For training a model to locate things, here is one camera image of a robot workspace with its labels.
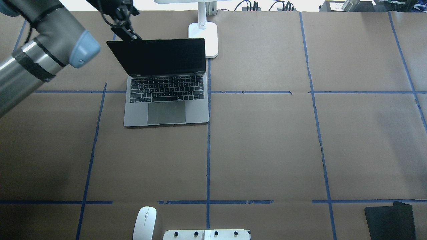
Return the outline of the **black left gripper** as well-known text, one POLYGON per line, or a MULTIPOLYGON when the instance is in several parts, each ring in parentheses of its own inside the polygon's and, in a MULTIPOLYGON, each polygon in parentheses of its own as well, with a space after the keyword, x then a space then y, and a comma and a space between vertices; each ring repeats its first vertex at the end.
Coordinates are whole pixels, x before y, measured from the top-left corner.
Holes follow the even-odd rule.
MULTIPOLYGON (((120 23, 127 22, 130 16, 140 14, 134 6, 133 0, 88 0, 87 2, 101 13, 105 22, 108 22, 105 15, 109 16, 115 23, 120 23)), ((115 34, 122 41, 142 41, 142 38, 134 30, 126 26, 115 28, 115 34)))

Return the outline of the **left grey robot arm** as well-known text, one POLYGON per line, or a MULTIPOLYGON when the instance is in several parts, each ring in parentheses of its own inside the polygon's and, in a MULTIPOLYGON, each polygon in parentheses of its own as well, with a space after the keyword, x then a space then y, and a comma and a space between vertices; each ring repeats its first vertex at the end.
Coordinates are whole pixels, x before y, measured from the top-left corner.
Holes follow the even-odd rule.
POLYGON ((1 63, 1 116, 67 65, 80 68, 101 50, 59 0, 2 0, 1 13, 21 15, 38 32, 1 63))

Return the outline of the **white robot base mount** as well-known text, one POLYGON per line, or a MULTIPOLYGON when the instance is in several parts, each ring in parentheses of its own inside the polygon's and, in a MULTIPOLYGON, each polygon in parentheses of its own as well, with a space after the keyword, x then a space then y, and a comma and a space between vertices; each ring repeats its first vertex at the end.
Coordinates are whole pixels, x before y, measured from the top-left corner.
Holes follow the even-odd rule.
POLYGON ((250 240, 246 229, 167 230, 163 240, 250 240))

